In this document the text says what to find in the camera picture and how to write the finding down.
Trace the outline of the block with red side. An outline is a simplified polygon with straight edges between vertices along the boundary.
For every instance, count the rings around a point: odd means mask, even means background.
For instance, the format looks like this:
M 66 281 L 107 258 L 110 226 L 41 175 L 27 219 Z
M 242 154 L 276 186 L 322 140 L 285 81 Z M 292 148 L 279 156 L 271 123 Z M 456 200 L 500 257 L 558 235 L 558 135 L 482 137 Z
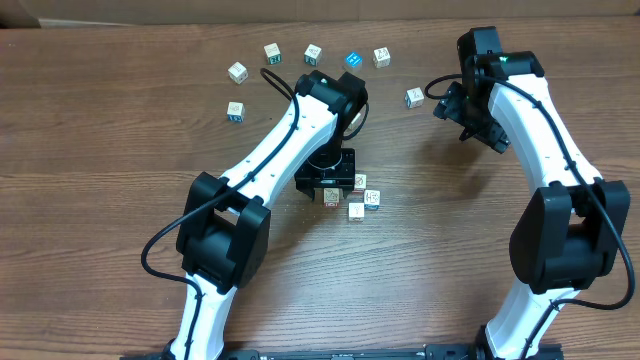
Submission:
M 363 193 L 367 187 L 367 176 L 365 174 L 356 174 L 354 177 L 354 193 Z

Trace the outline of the block with red G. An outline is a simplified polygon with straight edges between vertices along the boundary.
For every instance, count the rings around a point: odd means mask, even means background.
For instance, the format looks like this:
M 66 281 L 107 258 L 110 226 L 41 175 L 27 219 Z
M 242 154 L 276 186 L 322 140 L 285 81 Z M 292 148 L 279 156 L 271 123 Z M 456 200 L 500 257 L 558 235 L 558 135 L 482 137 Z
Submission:
M 340 190 L 338 188 L 323 189 L 323 204 L 327 208 L 336 208 L 340 202 Z

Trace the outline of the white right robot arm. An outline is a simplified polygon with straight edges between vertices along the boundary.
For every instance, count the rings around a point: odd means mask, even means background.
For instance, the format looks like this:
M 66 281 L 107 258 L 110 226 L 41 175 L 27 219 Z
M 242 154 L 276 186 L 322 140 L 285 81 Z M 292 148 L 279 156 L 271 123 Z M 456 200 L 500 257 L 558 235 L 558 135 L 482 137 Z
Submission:
M 583 156 L 552 102 L 530 51 L 461 53 L 461 71 L 438 96 L 435 116 L 463 126 L 497 152 L 512 147 L 531 199 L 509 243 L 515 280 L 478 335 L 476 358 L 550 359 L 539 342 L 567 305 L 611 311 L 636 288 L 622 231 L 630 207 L 623 182 L 603 179 Z

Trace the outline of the block with yellow C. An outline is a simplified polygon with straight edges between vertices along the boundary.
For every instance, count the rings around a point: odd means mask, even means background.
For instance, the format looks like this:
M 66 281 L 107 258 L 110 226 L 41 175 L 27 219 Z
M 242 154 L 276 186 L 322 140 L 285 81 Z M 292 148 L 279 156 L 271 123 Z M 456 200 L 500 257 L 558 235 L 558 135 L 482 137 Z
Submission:
M 355 117 L 353 118 L 353 120 L 351 121 L 348 129 L 351 130 L 351 131 L 355 130 L 357 128 L 357 126 L 358 126 L 360 118 L 361 118 L 361 114 L 357 113 L 355 115 Z

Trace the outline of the block with blue H side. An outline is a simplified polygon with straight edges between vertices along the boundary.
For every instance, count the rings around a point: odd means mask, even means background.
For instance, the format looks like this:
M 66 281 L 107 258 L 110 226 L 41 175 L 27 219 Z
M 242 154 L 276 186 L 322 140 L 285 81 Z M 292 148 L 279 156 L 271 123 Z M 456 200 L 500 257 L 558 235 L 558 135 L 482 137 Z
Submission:
M 380 207 L 381 193 L 378 190 L 364 191 L 364 208 L 367 210 L 378 210 Z

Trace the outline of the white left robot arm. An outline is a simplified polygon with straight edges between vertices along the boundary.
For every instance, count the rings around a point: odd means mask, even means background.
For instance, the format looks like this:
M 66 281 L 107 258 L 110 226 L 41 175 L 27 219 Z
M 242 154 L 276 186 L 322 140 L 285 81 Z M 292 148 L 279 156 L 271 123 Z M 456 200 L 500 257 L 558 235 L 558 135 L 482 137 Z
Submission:
M 221 176 L 203 172 L 191 184 L 176 243 L 187 298 L 163 359 L 221 356 L 231 303 L 264 260 L 271 209 L 289 181 L 309 197 L 324 188 L 354 190 L 355 152 L 343 142 L 368 110 L 364 80 L 314 70 L 281 91 L 289 106 L 257 147 Z

